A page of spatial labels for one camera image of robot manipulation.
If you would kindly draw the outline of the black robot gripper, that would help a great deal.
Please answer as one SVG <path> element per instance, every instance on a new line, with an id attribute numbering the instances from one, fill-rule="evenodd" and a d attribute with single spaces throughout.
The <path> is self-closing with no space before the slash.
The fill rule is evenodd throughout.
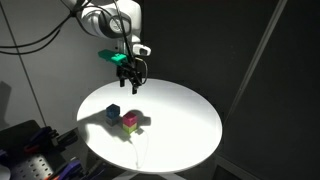
<path id="1" fill-rule="evenodd" d="M 142 73 L 130 65 L 124 64 L 117 67 L 116 75 L 120 80 L 120 87 L 125 86 L 125 79 L 133 81 L 132 94 L 137 94 L 140 83 L 142 82 Z"/>

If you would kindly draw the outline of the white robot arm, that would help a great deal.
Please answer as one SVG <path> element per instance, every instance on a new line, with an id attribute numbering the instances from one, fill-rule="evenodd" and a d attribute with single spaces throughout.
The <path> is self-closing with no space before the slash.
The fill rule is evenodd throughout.
<path id="1" fill-rule="evenodd" d="M 117 66 L 120 86 L 128 80 L 132 93 L 144 84 L 137 70 L 139 56 L 149 56 L 151 49 L 141 44 L 142 13 L 134 0 L 111 0 L 106 5 L 95 5 L 93 0 L 60 0 L 89 35 L 116 40 L 114 48 L 98 52 L 100 58 Z"/>

